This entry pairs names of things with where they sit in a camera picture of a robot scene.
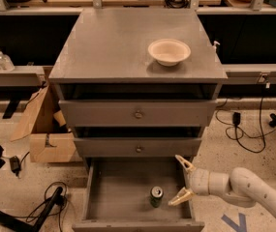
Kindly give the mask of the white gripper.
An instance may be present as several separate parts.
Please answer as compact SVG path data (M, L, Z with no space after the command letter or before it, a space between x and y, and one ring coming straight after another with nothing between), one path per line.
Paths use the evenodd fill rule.
M205 169L195 168L194 165L184 159L180 155L175 158L183 166L187 174L189 174L190 188L182 188L170 201L170 206L177 206L181 203L189 201L196 195L206 196L209 194L209 174Z

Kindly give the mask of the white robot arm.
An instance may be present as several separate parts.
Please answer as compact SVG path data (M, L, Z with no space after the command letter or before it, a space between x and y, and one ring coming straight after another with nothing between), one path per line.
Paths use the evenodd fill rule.
M186 172L188 186L169 201L170 206L186 202L194 195L213 195L238 207L251 208L259 203L276 218L276 189L254 172L243 167L234 168L231 174L213 172L195 167L180 155L175 158Z

